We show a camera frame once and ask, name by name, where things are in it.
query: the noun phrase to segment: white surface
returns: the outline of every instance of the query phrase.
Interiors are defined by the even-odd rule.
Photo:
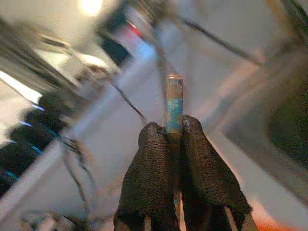
[[[7,133],[20,121],[22,111],[31,107],[31,102],[0,80],[0,146],[7,139]]]
[[[31,88],[25,86],[21,82],[17,81],[13,77],[9,76],[8,74],[2,71],[0,71],[0,79],[4,81],[6,84],[8,84],[10,87],[14,88],[16,91],[18,91],[27,100],[35,104],[38,104],[39,99],[42,97],[42,95],[37,91],[32,90]]]
[[[29,21],[53,31],[73,47],[86,44],[95,23],[106,18],[120,0],[103,0],[99,16],[86,16],[80,10],[81,0],[2,0],[0,15],[14,24],[19,20]]]
[[[274,16],[261,0],[230,0],[221,1],[219,4],[216,4],[216,1],[209,1],[208,3],[183,1],[180,4],[180,11],[248,52],[257,53],[263,47],[286,38],[284,32],[275,23]],[[38,2],[37,7],[44,8],[42,4]],[[25,6],[25,8],[25,13],[29,14],[29,7]],[[63,18],[57,19],[58,23],[63,22],[63,29],[55,28],[59,32],[64,30],[61,34],[64,37],[76,28],[84,29],[80,33],[82,38],[82,34],[87,32],[86,24],[81,23],[80,27],[77,25],[69,27],[68,24],[73,23],[73,19],[68,18],[67,15],[64,17],[64,11],[65,8],[60,10]],[[51,12],[45,18],[42,15],[40,17],[35,15],[33,20],[36,21],[36,19],[40,22],[42,19],[55,20]],[[215,105],[216,97],[223,94],[219,88],[221,83],[229,80],[232,75],[238,76],[236,70],[238,71],[246,63],[202,37],[198,32],[186,30],[189,44],[184,44],[182,34],[173,25],[164,26],[163,29],[165,31],[161,38],[168,58],[185,78],[184,111],[205,122],[208,111]],[[70,41],[78,43],[75,34],[76,31],[68,37]],[[86,47],[88,50],[98,52],[97,46],[87,45]],[[120,86],[123,87],[124,92],[128,93],[134,105],[146,114],[149,121],[154,120],[163,125],[165,116],[162,107],[163,97],[159,85],[159,74],[155,69],[155,55],[151,52],[145,53],[147,53],[146,56],[138,59],[125,72]],[[253,68],[251,65],[244,66],[240,71],[241,75],[245,77],[251,68]],[[98,208],[102,216],[111,215],[116,210],[123,176],[138,148],[140,129],[141,123],[138,116],[123,103],[121,97],[112,88],[108,88],[103,93],[98,103],[84,114],[83,119],[74,128],[76,136],[83,139],[93,153],[93,174],[100,186]],[[256,218],[266,217],[278,223],[308,229],[306,207],[228,142],[220,131],[213,131],[210,137],[215,148],[237,176],[248,201],[255,206]],[[25,173],[19,184],[12,188],[11,194],[1,201],[0,228],[2,230],[15,230],[14,223],[18,213],[29,209],[54,209],[65,214],[82,215],[82,202],[76,186],[62,163],[57,161],[60,157],[59,151],[57,146],[50,148],[45,153],[45,158],[39,159]]]

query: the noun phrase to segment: blue paint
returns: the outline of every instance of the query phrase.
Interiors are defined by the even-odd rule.
[[[42,154],[43,152],[36,146],[31,146],[32,149],[38,152],[38,154]]]
[[[10,176],[10,177],[12,177],[12,178],[14,178],[15,180],[19,180],[19,178],[17,177],[17,176],[15,176],[13,173],[11,173],[11,172],[7,172],[7,174]]]
[[[56,137],[56,138],[59,137],[59,135],[58,135],[57,133],[55,133],[54,131],[52,131],[52,130],[48,130],[48,132],[49,132],[51,135],[53,135],[54,137]]]
[[[179,130],[181,128],[181,121],[179,116],[183,114],[183,99],[168,99],[167,102],[167,132],[172,130]]]

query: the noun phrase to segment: blurred background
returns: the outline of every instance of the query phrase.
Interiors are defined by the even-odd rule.
[[[259,230],[308,230],[307,10],[305,0],[1,0],[1,230],[21,230],[32,211],[84,218],[63,137],[79,141],[95,193],[72,167],[99,229],[113,230],[144,121],[166,122],[168,71],[184,78],[184,113],[234,172]]]

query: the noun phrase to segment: rusty metal rod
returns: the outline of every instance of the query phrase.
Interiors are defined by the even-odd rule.
[[[174,174],[173,192],[176,215],[180,222],[180,190],[179,190],[179,160],[180,140],[182,136],[183,116],[183,78],[180,75],[170,74],[166,82],[167,118],[166,132],[171,151],[172,172]]]

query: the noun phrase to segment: dark object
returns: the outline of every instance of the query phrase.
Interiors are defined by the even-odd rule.
[[[47,92],[39,100],[38,105],[45,113],[54,119],[59,119],[60,115],[70,115],[72,109],[65,105],[60,93]]]
[[[0,198],[17,180],[18,178],[13,173],[4,169],[0,170]]]
[[[41,151],[52,141],[53,137],[42,126],[34,123],[18,126],[10,132],[11,140],[16,142],[25,141]]]
[[[39,109],[31,110],[24,116],[24,121],[29,124],[41,123],[46,127],[49,132],[59,132],[65,126],[65,123],[61,121],[55,114],[46,113]]]
[[[206,139],[200,122],[183,117],[180,189],[188,231],[230,229],[224,207],[239,230],[251,212],[237,179]],[[171,161],[163,129],[149,123],[139,135],[139,150],[123,181],[114,223],[142,230],[145,216],[152,230],[179,230],[170,191]]]
[[[289,16],[293,30],[302,42],[305,42],[308,35],[308,16],[305,10],[295,0],[281,0],[280,2]]]
[[[0,149],[0,166],[19,177],[39,154],[27,142],[12,141]]]
[[[270,118],[270,139],[288,157],[308,169],[308,89],[288,97]]]
[[[131,231],[143,230],[145,216],[152,230],[178,231],[170,177],[170,155],[163,129],[151,122],[140,132],[139,150],[125,177],[115,214]]]
[[[107,36],[103,37],[103,43],[100,45],[100,47],[119,67],[121,67],[123,62],[131,56],[130,53],[120,43],[112,40]]]
[[[225,42],[224,40],[220,39],[216,35],[212,34],[211,32],[203,29],[200,25],[197,23],[190,22],[184,18],[179,17],[179,20],[184,23],[185,25],[189,26],[192,29],[200,31],[204,36],[208,37],[209,39],[213,40],[215,43],[219,44],[220,46],[223,46],[227,50],[231,51],[232,53],[242,57],[243,59],[246,59],[258,66],[261,66],[262,63],[258,61],[257,58],[254,56],[248,54],[247,52],[241,50],[240,48],[237,48],[235,46],[230,45],[229,43]]]
[[[225,206],[241,230],[251,207],[236,177],[207,140],[196,118],[185,115],[183,128],[180,187],[187,230],[199,230],[206,217],[209,230],[220,230],[215,226],[216,219],[220,219],[215,213],[221,213]]]
[[[127,22],[124,13],[126,7],[127,1],[122,1],[119,7],[110,16],[108,16],[107,20],[104,20],[104,22],[98,26],[97,34],[103,34],[105,31],[113,33],[122,25],[126,24]]]

